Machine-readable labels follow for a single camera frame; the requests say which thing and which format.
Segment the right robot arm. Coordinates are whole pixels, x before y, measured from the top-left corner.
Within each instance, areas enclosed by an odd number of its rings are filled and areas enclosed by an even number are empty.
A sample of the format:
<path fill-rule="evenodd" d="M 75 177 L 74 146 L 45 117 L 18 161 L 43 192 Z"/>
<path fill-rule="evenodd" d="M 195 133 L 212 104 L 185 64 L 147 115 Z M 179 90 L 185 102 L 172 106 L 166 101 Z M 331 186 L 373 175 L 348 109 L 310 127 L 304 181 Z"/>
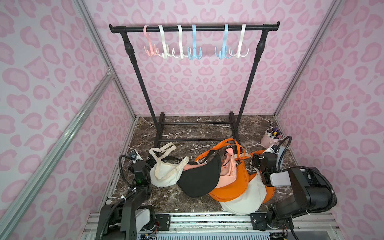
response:
<path fill-rule="evenodd" d="M 260 153 L 252 153 L 251 166 L 261 173 L 266 187 L 291 187 L 293 194 L 270 205 L 264 214 L 251 214 L 253 228 L 259 231 L 294 230 L 295 218 L 329 211 L 337 204 L 330 181 L 317 168 L 293 166 L 283 169 L 284 155 L 292 142 L 285 137 Z"/>

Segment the large orange crescent bag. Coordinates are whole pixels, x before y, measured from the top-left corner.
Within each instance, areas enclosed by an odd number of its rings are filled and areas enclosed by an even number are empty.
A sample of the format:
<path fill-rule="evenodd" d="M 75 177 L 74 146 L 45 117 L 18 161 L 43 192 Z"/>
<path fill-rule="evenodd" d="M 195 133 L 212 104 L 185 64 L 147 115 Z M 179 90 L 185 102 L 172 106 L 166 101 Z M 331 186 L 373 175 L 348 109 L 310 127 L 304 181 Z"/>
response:
<path fill-rule="evenodd" d="M 265 150 L 260 150 L 251 153 L 251 156 L 253 157 L 253 154 L 262 154 Z M 262 167 L 264 170 L 260 172 L 259 170 L 255 169 L 250 162 L 250 167 L 254 168 L 253 174 L 250 175 L 249 178 L 249 184 L 248 184 L 248 190 L 250 190 L 250 196 L 251 200 L 255 200 L 256 203 L 266 203 L 268 202 L 274 195 L 275 188 L 274 187 L 268 187 L 265 185 L 267 182 L 267 178 L 263 176 L 264 173 L 267 173 L 270 168 L 268 167 L 269 160 L 264 155 L 264 159 L 262 160 Z"/>

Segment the cream white crescent bag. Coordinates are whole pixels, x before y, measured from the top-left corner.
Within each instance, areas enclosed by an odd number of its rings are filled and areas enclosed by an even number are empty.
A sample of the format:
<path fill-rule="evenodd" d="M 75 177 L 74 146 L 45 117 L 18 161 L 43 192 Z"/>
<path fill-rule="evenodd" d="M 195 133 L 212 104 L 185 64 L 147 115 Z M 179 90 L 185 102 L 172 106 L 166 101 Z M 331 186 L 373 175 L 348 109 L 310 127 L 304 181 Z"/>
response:
<path fill-rule="evenodd" d="M 262 182 L 261 173 L 257 171 L 250 176 L 247 190 L 238 198 L 220 202 L 223 210 L 241 216 L 257 211 L 267 196 L 266 186 Z"/>

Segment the small orange sling bag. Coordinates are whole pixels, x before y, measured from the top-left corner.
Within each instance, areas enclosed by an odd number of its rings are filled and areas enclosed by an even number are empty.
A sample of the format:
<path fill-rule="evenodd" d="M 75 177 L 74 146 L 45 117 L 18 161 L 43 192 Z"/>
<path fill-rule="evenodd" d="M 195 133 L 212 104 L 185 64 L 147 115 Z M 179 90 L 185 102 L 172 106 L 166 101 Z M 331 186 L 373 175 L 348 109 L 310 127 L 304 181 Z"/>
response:
<path fill-rule="evenodd" d="M 214 200 L 218 202 L 228 202 L 238 198 L 242 195 L 248 187 L 249 184 L 249 174 L 245 168 L 244 159 L 249 158 L 250 156 L 243 151 L 243 148 L 240 144 L 234 139 L 226 139 L 221 141 L 211 150 L 218 151 L 221 156 L 221 160 L 224 161 L 226 159 L 226 149 L 231 148 L 234 151 L 234 158 L 236 160 L 236 170 L 237 170 L 237 179 L 222 188 L 213 189 L 208 195 L 210 195 Z M 198 160 L 204 158 L 208 152 L 201 154 L 198 157 Z"/>

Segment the pink shoulder bag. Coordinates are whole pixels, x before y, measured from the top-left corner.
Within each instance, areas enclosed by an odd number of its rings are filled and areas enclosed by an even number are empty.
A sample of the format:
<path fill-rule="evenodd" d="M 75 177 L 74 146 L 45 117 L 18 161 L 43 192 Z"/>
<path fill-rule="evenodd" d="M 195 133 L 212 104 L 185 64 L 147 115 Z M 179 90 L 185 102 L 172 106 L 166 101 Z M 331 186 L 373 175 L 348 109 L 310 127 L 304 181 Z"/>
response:
<path fill-rule="evenodd" d="M 237 179 L 236 160 L 234 158 L 234 151 L 231 148 L 226 149 L 226 159 L 222 161 L 221 175 L 219 183 L 215 188 L 222 188 Z"/>

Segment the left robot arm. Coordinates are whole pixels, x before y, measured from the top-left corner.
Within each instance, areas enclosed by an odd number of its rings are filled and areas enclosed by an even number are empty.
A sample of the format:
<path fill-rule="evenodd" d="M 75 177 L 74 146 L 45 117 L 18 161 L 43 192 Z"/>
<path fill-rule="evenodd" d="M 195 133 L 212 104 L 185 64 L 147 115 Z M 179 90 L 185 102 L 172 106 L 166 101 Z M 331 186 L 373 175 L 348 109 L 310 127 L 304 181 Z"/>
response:
<path fill-rule="evenodd" d="M 130 184 L 124 175 L 122 160 L 129 162 L 129 170 L 134 174 L 134 182 Z M 114 204 L 105 205 L 99 216 L 96 233 L 97 240 L 136 240 L 136 210 L 150 198 L 150 171 L 156 164 L 153 157 L 147 160 L 133 160 L 130 156 L 119 156 L 119 170 L 123 181 L 131 188 L 129 193 Z"/>

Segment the black sling bag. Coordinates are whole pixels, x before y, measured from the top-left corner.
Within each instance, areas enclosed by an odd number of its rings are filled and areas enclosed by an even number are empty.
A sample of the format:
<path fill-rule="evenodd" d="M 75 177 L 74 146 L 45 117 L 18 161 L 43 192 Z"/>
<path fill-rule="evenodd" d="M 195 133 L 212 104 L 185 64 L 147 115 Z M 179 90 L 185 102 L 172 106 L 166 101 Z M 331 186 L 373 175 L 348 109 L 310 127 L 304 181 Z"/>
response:
<path fill-rule="evenodd" d="M 199 198 L 210 193 L 219 183 L 222 161 L 216 150 L 210 150 L 201 164 L 187 164 L 177 181 L 177 185 L 191 198 Z"/>

